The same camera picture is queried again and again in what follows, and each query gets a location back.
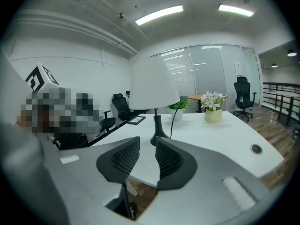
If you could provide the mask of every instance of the green plant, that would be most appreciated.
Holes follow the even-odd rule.
[[[168,105],[168,107],[170,109],[183,109],[183,108],[188,108],[188,97],[187,96],[180,96],[180,101],[172,104],[172,105]]]

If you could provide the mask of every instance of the concrete ceiling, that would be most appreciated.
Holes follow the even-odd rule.
[[[255,36],[279,23],[270,0],[28,0],[23,8],[43,9],[96,25],[140,50],[164,39],[205,30],[232,31]],[[219,12],[219,4],[238,6],[255,14],[244,17]],[[163,8],[182,4],[184,11],[136,25],[135,20]],[[119,19],[117,14],[124,13]]]
[[[294,57],[288,57],[287,53],[289,49],[293,49],[297,55]],[[276,63],[279,67],[285,66],[299,66],[300,67],[300,50],[295,41],[286,43],[282,46],[276,47],[269,51],[259,54],[262,69],[276,69],[271,68],[273,63]]]

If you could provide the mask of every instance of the black railing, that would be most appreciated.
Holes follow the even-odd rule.
[[[288,112],[288,119],[292,114],[299,117],[300,110],[300,98],[291,97],[289,95],[277,94],[277,92],[292,92],[300,95],[300,85],[293,83],[279,83],[279,82],[264,82],[263,83],[263,94],[262,102],[271,104],[272,106],[266,106],[275,110],[279,109],[279,112],[282,112],[282,109],[285,109]]]

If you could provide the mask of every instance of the desk lamp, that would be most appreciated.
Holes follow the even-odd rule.
[[[138,58],[132,66],[129,108],[154,109],[155,133],[150,142],[156,146],[157,137],[169,138],[163,131],[158,108],[180,101],[171,73],[161,57]]]

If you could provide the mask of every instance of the wooden floor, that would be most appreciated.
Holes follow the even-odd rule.
[[[276,170],[262,177],[262,182],[270,190],[273,190],[289,180],[299,158],[299,140],[295,141],[292,137],[293,130],[290,127],[285,128],[277,121],[278,113],[276,111],[255,107],[249,112],[253,114],[253,118],[247,124],[268,140],[285,159]],[[153,201],[157,191],[156,188],[140,182],[129,182],[138,192],[136,197],[128,193],[129,201],[137,203],[138,213],[136,217],[138,217]]]

